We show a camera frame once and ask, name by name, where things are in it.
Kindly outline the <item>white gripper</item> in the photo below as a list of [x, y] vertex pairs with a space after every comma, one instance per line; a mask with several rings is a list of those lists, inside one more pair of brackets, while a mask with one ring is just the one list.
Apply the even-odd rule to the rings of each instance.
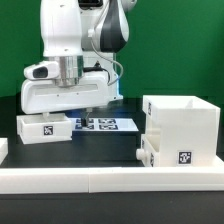
[[42, 113], [49, 117], [49, 112], [87, 108], [83, 127], [89, 124], [91, 107], [106, 106], [117, 99], [117, 88], [107, 84], [105, 72], [88, 72], [71, 87], [58, 87], [52, 80], [26, 80], [21, 91], [21, 107], [26, 114]]

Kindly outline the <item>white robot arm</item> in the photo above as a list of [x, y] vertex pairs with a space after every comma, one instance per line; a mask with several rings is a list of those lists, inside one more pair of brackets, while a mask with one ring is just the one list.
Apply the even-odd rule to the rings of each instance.
[[128, 42], [137, 0], [41, 0], [44, 60], [24, 69], [21, 107], [46, 114], [106, 106], [120, 98], [114, 56]]

